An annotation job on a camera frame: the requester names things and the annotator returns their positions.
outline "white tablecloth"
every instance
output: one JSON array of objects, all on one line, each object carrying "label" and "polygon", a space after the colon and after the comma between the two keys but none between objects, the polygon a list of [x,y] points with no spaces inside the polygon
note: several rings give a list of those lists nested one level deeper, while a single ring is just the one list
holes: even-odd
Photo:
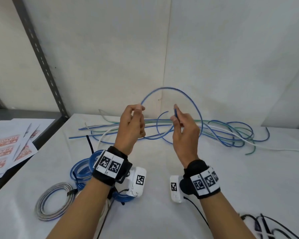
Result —
[{"label": "white tablecloth", "polygon": [[[74,186],[69,171],[91,151],[86,138],[68,137],[88,134],[77,130],[84,127],[84,122],[107,123],[101,116],[74,114],[0,190],[0,239],[45,238],[56,224],[57,221],[39,221],[34,206],[48,187],[59,182]],[[266,137],[265,128],[254,130],[256,139]],[[299,130],[269,130],[270,140],[261,143],[263,146],[299,148]],[[105,139],[114,141],[115,136]],[[96,149],[97,142],[92,139],[92,144]],[[102,144],[100,149],[108,146]],[[257,149],[253,155],[245,156],[251,149],[226,148],[201,137],[198,150],[199,157],[217,172],[222,192],[237,212],[263,213],[299,236],[299,152]],[[193,205],[171,200],[169,177],[183,174],[172,145],[162,139],[138,141],[129,161],[147,170],[144,193],[124,206],[113,204],[100,238],[212,238]],[[47,209],[57,209],[65,196],[62,191],[51,196]],[[195,197],[191,198],[199,205]]]}]

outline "white device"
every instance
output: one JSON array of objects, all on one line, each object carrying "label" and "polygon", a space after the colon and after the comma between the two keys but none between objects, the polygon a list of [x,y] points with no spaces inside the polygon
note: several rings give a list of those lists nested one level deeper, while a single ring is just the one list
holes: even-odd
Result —
[{"label": "white device", "polygon": [[184,193],[181,191],[180,187],[179,187],[179,182],[183,179],[183,176],[179,176],[179,175],[172,175],[170,177],[170,182],[171,182],[171,199],[174,202],[177,203],[182,203],[185,199],[184,199]]},{"label": "white device", "polygon": [[129,176],[125,179],[129,180],[128,192],[126,194],[132,197],[140,197],[144,190],[146,169],[141,167],[132,167],[130,169]]}]

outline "white cable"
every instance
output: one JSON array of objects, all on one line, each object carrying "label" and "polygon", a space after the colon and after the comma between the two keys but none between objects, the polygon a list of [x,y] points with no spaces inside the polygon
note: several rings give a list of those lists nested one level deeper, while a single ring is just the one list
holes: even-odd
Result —
[{"label": "white cable", "polygon": [[110,131],[112,131],[112,130],[114,130],[114,129],[116,129],[116,128],[119,128],[119,126],[114,126],[114,127],[110,128],[109,130],[107,130],[106,132],[103,133],[103,135],[102,135],[101,138],[99,139],[98,145],[96,146],[96,151],[99,150],[99,146],[100,146],[100,143],[101,143],[102,138],[103,138],[108,132],[110,132]]},{"label": "white cable", "polygon": [[217,129],[220,129],[220,130],[223,130],[225,132],[228,132],[228,133],[231,133],[233,134],[235,137],[238,137],[240,138],[241,140],[243,140],[244,142],[248,143],[248,144],[251,144],[255,147],[258,147],[258,148],[263,148],[263,149],[268,149],[268,150],[274,150],[274,151],[298,151],[299,152],[299,149],[293,149],[293,148],[268,148],[268,147],[264,147],[264,146],[261,146],[261,145],[258,145],[258,144],[253,144],[247,140],[245,140],[244,138],[238,136],[236,133],[234,132],[231,132],[231,131],[228,131],[227,129],[224,129],[224,128],[221,128],[221,127],[217,127],[217,126],[209,126],[209,127],[214,127],[214,128],[217,128]]}]

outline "coiled cable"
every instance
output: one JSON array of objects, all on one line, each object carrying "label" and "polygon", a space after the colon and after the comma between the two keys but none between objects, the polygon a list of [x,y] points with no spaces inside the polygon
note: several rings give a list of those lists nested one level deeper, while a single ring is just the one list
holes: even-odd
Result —
[{"label": "coiled cable", "polygon": [[58,190],[65,190],[67,193],[72,190],[72,186],[68,183],[58,183],[56,185],[51,186],[48,188],[38,199],[36,205],[35,205],[35,213],[40,221],[52,221],[59,217],[61,217],[65,211],[68,209],[68,207],[73,203],[75,199],[75,194],[70,193],[67,196],[67,199],[62,205],[62,207],[50,214],[46,213],[44,210],[44,204],[47,201],[47,199],[56,191]]}]

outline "person's right hand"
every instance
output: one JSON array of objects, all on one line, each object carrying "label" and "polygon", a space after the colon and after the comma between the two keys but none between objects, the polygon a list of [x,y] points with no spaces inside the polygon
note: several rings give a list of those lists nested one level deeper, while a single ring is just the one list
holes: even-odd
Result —
[{"label": "person's right hand", "polygon": [[180,162],[186,169],[190,162],[199,159],[197,147],[200,129],[190,114],[182,113],[176,104],[174,108],[180,122],[175,116],[171,116],[174,124],[173,147]]}]

